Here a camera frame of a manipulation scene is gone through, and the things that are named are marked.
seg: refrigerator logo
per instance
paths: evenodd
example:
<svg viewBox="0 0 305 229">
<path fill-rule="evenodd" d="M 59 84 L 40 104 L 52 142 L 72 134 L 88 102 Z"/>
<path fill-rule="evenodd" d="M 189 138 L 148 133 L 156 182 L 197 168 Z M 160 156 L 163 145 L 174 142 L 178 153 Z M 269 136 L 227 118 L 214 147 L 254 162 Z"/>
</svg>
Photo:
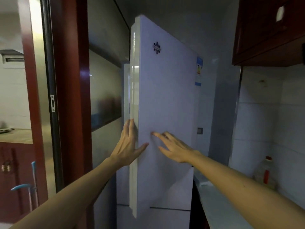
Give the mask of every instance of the refrigerator logo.
<svg viewBox="0 0 305 229">
<path fill-rule="evenodd" d="M 153 50 L 156 52 L 156 54 L 161 52 L 161 46 L 159 45 L 158 42 L 153 44 Z"/>
</svg>

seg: person's left hand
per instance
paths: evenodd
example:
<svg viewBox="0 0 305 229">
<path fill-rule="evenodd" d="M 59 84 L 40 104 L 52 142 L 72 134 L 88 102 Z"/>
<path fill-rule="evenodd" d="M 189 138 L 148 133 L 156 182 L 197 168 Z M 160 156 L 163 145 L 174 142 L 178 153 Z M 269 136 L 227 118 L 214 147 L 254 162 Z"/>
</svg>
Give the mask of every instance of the person's left hand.
<svg viewBox="0 0 305 229">
<path fill-rule="evenodd" d="M 135 150 L 134 124 L 133 119 L 125 122 L 121 138 L 110 155 L 110 158 L 115 159 L 121 167 L 130 165 L 149 145 L 149 143 L 144 143 L 141 147 Z"/>
</svg>

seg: dark red door frame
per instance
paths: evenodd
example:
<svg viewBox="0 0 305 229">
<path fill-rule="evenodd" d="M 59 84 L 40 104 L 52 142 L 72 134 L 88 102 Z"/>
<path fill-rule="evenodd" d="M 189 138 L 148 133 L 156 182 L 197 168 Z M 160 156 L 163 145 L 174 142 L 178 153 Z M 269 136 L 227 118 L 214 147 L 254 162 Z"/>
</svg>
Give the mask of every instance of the dark red door frame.
<svg viewBox="0 0 305 229">
<path fill-rule="evenodd" d="M 92 170 L 87 0 L 50 0 L 64 185 Z M 77 228 L 92 228 L 93 205 Z"/>
<path fill-rule="evenodd" d="M 38 198 L 39 203 L 42 204 L 48 200 L 48 189 L 45 172 L 44 148 L 29 0 L 18 0 L 18 6 L 24 51 L 25 73 L 27 78 L 27 93 L 29 99 L 32 137 L 36 158 Z"/>
</svg>

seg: dark red cabinet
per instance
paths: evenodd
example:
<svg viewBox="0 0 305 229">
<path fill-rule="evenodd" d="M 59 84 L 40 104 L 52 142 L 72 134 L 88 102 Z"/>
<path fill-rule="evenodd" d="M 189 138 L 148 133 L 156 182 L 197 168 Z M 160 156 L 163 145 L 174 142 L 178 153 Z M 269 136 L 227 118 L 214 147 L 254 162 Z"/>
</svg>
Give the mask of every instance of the dark red cabinet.
<svg viewBox="0 0 305 229">
<path fill-rule="evenodd" d="M 279 8 L 283 18 L 277 21 Z M 302 63 L 305 0 L 240 0 L 232 63 L 291 66 Z"/>
<path fill-rule="evenodd" d="M 0 142 L 0 222 L 15 223 L 29 213 L 27 189 L 10 190 L 20 184 L 33 185 L 33 161 L 33 144 Z"/>
</svg>

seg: hand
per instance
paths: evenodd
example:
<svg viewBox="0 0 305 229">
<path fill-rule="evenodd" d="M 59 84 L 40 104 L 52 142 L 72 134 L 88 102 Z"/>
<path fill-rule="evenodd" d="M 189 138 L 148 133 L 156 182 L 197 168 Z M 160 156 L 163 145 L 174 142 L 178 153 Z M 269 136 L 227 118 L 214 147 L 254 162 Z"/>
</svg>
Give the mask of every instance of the hand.
<svg viewBox="0 0 305 229">
<path fill-rule="evenodd" d="M 168 158 L 184 163 L 189 161 L 189 157 L 192 154 L 200 154 L 199 151 L 193 150 L 190 146 L 185 144 L 183 141 L 176 138 L 173 134 L 165 132 L 160 134 L 158 132 L 152 132 L 152 135 L 158 137 L 167 146 L 169 150 L 159 146 L 159 150 Z"/>
<path fill-rule="evenodd" d="M 127 120 L 124 124 L 121 138 L 113 150 L 110 158 L 114 159 L 123 167 L 130 165 L 146 149 L 149 143 L 144 143 L 135 150 L 135 123 L 134 120 Z"/>
</svg>

